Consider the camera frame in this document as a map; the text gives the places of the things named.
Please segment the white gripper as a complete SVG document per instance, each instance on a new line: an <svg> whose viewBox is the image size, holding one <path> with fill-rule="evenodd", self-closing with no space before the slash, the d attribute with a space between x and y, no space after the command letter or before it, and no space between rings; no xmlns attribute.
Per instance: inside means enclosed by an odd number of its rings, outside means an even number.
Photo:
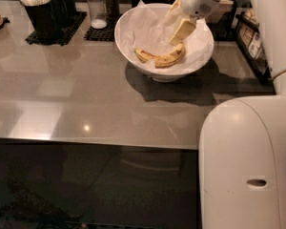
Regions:
<svg viewBox="0 0 286 229"><path fill-rule="evenodd" d="M207 18L218 5L219 0L174 0L163 19L163 25L170 26L175 23L181 18L182 11L198 19ZM170 38L169 43L173 46L182 43L195 29L195 19L183 18L174 35Z"/></svg>

